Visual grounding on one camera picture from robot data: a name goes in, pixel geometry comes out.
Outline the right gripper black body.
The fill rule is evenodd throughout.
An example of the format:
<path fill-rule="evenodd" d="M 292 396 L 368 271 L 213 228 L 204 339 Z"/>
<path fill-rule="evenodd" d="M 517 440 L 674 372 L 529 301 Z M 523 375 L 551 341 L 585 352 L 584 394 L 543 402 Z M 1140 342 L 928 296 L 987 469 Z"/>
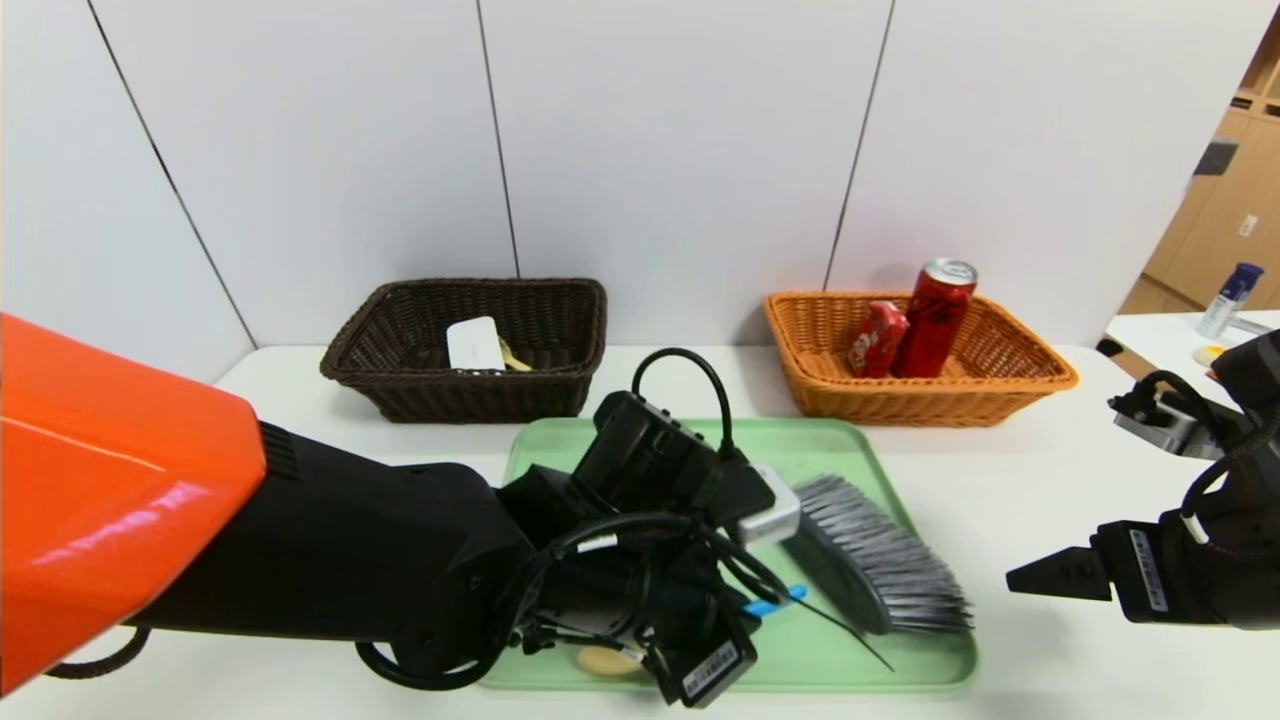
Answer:
<path fill-rule="evenodd" d="M 1201 544 L 1178 510 L 1092 536 L 1125 618 L 1138 624 L 1279 626 L 1277 514 L 1230 512 Z"/>

